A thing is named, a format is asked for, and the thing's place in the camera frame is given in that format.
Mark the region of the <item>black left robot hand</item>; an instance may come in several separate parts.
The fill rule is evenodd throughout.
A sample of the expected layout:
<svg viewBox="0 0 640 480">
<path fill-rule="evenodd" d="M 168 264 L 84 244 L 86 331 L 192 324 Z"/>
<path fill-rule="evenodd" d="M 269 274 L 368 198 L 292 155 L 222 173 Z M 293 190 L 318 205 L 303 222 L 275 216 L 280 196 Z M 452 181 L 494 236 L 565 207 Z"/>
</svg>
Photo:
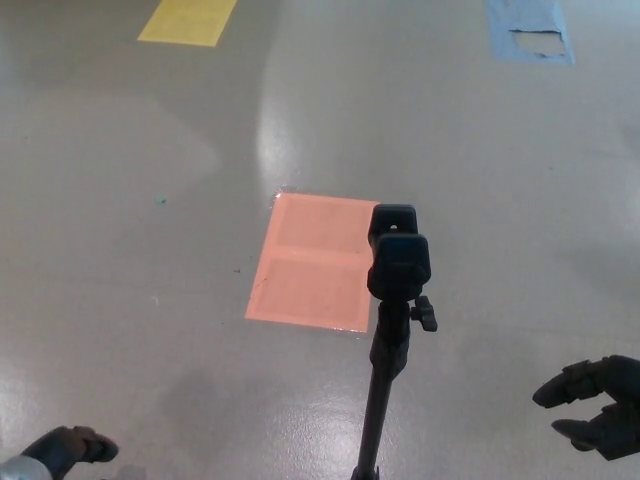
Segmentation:
<svg viewBox="0 0 640 480">
<path fill-rule="evenodd" d="M 119 452 L 117 444 L 86 426 L 57 427 L 21 452 L 35 460 L 51 479 L 63 479 L 77 463 L 107 463 Z"/>
</svg>

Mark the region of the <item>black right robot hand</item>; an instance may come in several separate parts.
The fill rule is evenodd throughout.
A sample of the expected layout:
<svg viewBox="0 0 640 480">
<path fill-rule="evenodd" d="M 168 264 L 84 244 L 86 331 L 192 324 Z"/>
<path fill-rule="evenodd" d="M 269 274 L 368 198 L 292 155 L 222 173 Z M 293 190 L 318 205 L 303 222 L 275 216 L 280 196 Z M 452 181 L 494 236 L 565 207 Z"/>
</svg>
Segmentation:
<svg viewBox="0 0 640 480">
<path fill-rule="evenodd" d="M 607 394 L 613 403 L 591 420 L 558 419 L 552 428 L 580 452 L 614 461 L 639 452 L 639 361 L 622 355 L 565 366 L 532 400 L 551 409 Z"/>
</svg>

